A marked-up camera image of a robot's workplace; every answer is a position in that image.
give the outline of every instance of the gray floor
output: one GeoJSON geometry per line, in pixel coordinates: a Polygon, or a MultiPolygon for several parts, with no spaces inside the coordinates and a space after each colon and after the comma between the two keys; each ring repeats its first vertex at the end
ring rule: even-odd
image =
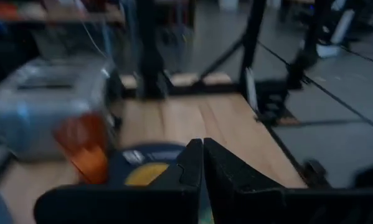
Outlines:
{"type": "MultiPolygon", "coordinates": [[[[214,3],[201,2],[197,7],[194,41],[191,53],[185,58],[184,72],[202,71],[242,33],[247,16],[248,7],[244,5],[238,13],[228,13],[220,12],[214,3]]],[[[279,26],[276,11],[269,9],[262,24],[260,40],[279,56],[291,61],[303,34],[298,26],[279,26]]],[[[373,58],[373,37],[354,44],[352,49],[373,58]]],[[[220,71],[236,78],[240,58],[239,52],[220,71]]],[[[253,69],[258,78],[286,74],[285,66],[262,47],[257,49],[253,69]]],[[[336,58],[321,61],[308,75],[360,114],[373,120],[373,62],[343,52],[336,58]]],[[[320,161],[329,172],[328,180],[332,186],[350,186],[357,171],[373,165],[373,127],[320,89],[310,85],[304,91],[292,93],[288,109],[300,121],[355,121],[275,129],[298,162],[310,158],[320,161]]]]}

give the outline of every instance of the wooden table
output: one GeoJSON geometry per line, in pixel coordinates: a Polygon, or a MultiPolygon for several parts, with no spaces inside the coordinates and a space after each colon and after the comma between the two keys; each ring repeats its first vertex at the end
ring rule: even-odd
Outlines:
{"type": "MultiPolygon", "coordinates": [[[[227,78],[209,78],[207,82],[224,82],[227,78]]],[[[193,76],[180,76],[174,83],[190,83],[193,76]]],[[[125,85],[135,85],[132,78],[125,85]]],[[[165,101],[125,100],[113,108],[122,114],[121,148],[141,142],[178,142],[210,137],[273,180],[286,187],[305,184],[239,94],[180,96],[165,101]]],[[[10,211],[20,224],[31,224],[35,200],[45,191],[62,184],[73,184],[77,174],[64,161],[23,164],[13,162],[0,183],[0,191],[10,211]]]]}

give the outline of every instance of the white cable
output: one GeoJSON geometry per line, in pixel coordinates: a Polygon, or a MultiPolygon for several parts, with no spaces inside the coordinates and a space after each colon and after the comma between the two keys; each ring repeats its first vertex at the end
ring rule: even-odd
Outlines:
{"type": "Polygon", "coordinates": [[[83,21],[81,21],[82,25],[84,26],[84,29],[85,31],[87,32],[88,36],[89,36],[89,39],[91,40],[92,44],[95,46],[95,48],[99,51],[99,53],[101,53],[105,58],[107,58],[107,55],[105,53],[103,53],[102,50],[100,50],[100,48],[98,47],[98,45],[95,43],[95,41],[93,40],[91,34],[89,33],[85,23],[83,21]]]}

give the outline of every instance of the white object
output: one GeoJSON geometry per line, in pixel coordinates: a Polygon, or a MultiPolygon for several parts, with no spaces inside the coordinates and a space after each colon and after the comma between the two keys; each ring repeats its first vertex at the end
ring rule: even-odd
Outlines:
{"type": "Polygon", "coordinates": [[[237,11],[238,0],[219,0],[219,8],[222,11],[237,11]]]}

